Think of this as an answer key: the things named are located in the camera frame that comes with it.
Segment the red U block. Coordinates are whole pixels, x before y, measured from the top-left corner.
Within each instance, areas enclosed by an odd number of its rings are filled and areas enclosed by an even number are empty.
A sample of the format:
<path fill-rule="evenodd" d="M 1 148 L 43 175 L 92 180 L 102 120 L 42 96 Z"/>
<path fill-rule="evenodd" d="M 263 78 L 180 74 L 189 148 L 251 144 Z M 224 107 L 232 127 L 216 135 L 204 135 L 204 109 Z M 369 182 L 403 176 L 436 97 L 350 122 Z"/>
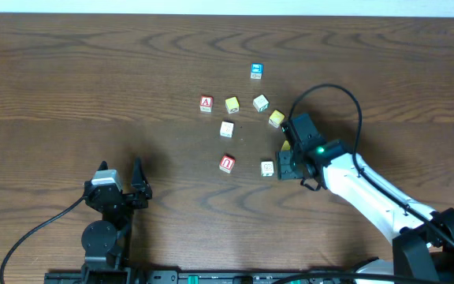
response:
<path fill-rule="evenodd" d="M 219 169 L 230 174 L 233 170 L 235 162 L 236 160 L 233 157 L 229 155 L 223 155 L 219 163 Z"/>

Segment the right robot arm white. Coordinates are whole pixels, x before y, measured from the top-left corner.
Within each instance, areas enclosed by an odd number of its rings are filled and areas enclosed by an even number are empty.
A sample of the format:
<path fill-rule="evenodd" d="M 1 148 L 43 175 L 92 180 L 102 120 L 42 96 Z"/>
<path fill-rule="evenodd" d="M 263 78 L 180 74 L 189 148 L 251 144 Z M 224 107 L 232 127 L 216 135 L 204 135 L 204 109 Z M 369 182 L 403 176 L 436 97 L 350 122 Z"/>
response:
<path fill-rule="evenodd" d="M 392 246 L 390 261 L 374 259 L 339 277 L 350 283 L 454 283 L 454 209 L 436 211 L 373 171 L 339 141 L 296 140 L 277 153 L 281 180 L 314 179 L 315 190 L 341 197 Z"/>

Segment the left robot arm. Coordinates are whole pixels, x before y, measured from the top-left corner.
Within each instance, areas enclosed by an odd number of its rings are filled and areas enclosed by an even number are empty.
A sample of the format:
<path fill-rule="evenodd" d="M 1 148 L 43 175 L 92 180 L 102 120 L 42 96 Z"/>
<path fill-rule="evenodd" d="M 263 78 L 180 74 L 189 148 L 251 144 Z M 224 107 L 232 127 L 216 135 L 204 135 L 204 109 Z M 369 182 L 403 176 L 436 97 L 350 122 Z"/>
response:
<path fill-rule="evenodd" d="M 82 233 L 85 257 L 80 281 L 84 284 L 146 281 L 144 273 L 128 263 L 134 211 L 148 207 L 152 198 L 139 158 L 134 162 L 131 187 L 134 192 L 123 192 L 118 172 L 110 170 L 105 161 L 84 182 L 85 204 L 102 214 Z"/>

